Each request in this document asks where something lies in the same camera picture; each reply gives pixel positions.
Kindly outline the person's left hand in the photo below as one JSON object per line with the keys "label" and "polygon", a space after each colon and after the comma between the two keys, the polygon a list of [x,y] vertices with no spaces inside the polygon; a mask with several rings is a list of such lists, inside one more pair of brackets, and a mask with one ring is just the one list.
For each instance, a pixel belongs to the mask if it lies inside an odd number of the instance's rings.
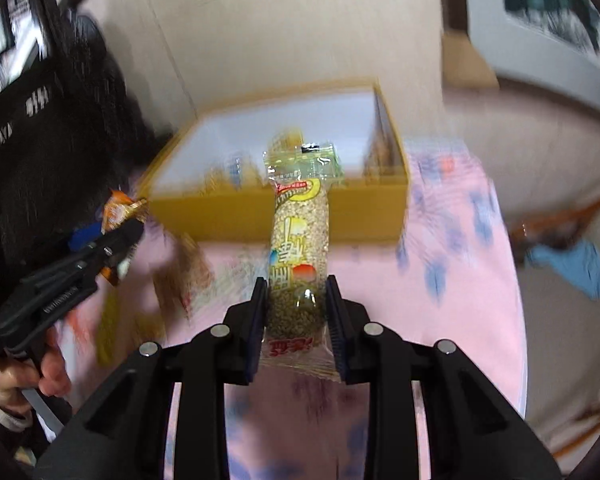
{"label": "person's left hand", "polygon": [[29,388],[38,388],[44,396],[65,396],[71,390],[56,328],[46,333],[46,352],[40,372],[29,362],[0,358],[0,409],[9,415],[27,415],[31,405],[21,391]]}

